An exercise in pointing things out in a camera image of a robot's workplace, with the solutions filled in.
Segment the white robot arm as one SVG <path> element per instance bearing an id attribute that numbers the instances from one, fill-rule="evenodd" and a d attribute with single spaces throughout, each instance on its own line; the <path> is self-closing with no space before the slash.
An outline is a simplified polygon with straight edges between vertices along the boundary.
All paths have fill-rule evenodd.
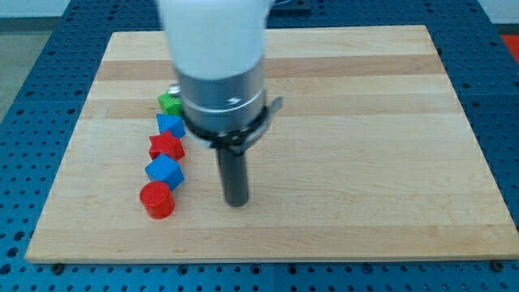
<path id="1" fill-rule="evenodd" d="M 246 151 L 268 130 L 282 98 L 267 101 L 262 0 L 161 0 L 189 131 L 215 149 L 226 203 L 249 200 Z"/>

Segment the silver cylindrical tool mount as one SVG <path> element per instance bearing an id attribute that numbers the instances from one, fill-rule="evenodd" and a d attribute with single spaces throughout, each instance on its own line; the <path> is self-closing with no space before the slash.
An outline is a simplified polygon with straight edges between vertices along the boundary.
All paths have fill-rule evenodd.
<path id="1" fill-rule="evenodd" d="M 223 79 L 199 79 L 176 71 L 186 127 L 210 148 L 236 156 L 268 130 L 283 98 L 267 103 L 265 59 L 249 70 Z"/>

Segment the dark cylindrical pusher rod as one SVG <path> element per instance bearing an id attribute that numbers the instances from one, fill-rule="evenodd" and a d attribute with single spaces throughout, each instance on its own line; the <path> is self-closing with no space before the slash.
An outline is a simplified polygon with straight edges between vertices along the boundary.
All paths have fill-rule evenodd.
<path id="1" fill-rule="evenodd" d="M 246 155 L 226 148 L 217 149 L 216 153 L 225 202 L 231 207 L 241 207 L 249 200 Z"/>

